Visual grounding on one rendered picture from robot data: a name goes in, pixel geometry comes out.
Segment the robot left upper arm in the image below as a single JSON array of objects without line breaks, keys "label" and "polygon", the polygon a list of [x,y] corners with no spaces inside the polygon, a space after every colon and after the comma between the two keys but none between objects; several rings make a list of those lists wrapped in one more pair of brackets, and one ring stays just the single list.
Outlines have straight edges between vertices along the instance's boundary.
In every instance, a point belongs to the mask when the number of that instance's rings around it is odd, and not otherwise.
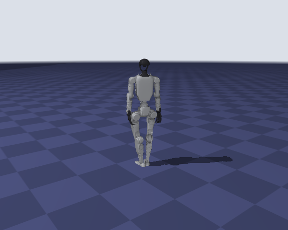
[{"label": "robot left upper arm", "polygon": [[128,91],[129,91],[129,98],[132,99],[134,97],[133,91],[134,91],[134,83],[136,82],[137,77],[130,77],[129,78],[129,84],[128,84]]}]

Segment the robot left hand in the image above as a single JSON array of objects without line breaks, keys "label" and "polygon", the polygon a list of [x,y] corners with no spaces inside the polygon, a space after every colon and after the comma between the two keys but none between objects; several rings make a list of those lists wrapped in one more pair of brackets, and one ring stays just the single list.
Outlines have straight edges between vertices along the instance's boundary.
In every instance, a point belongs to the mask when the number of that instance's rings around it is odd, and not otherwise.
[{"label": "robot left hand", "polygon": [[131,125],[134,125],[134,124],[131,122],[131,111],[130,111],[130,110],[128,111],[127,116],[128,116],[128,120],[129,120],[130,124],[131,124]]}]

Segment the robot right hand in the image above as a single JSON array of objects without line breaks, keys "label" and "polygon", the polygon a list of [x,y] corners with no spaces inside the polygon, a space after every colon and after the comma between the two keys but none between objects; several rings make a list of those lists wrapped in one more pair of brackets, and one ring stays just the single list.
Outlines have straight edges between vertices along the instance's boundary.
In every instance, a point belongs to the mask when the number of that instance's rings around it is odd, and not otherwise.
[{"label": "robot right hand", "polygon": [[161,108],[159,108],[159,111],[156,110],[156,112],[157,112],[157,117],[156,117],[155,123],[160,123],[161,120],[162,120],[162,118],[161,118],[162,116],[161,116],[161,113],[160,113],[161,112]]}]

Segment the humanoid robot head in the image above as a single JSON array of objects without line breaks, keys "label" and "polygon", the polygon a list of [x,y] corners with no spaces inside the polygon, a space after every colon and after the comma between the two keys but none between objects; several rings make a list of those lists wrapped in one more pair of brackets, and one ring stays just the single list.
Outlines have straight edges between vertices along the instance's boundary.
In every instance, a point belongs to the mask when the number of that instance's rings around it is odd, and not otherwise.
[{"label": "humanoid robot head", "polygon": [[[147,66],[146,70],[142,70],[141,65],[143,65],[143,67]],[[149,77],[150,76],[147,74],[147,69],[148,69],[149,65],[150,65],[149,60],[147,60],[147,59],[141,59],[140,60],[139,67],[140,67],[140,70],[142,71],[142,74],[140,76],[142,76],[142,77]]]}]

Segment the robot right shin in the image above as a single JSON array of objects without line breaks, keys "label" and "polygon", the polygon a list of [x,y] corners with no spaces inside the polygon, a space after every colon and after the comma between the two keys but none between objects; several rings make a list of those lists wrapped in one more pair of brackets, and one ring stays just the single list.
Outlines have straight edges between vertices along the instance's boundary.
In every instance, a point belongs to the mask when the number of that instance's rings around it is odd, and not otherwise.
[{"label": "robot right shin", "polygon": [[151,142],[146,141],[146,162],[147,160],[149,162],[149,157],[152,150],[152,141],[153,141],[153,135],[151,135]]}]

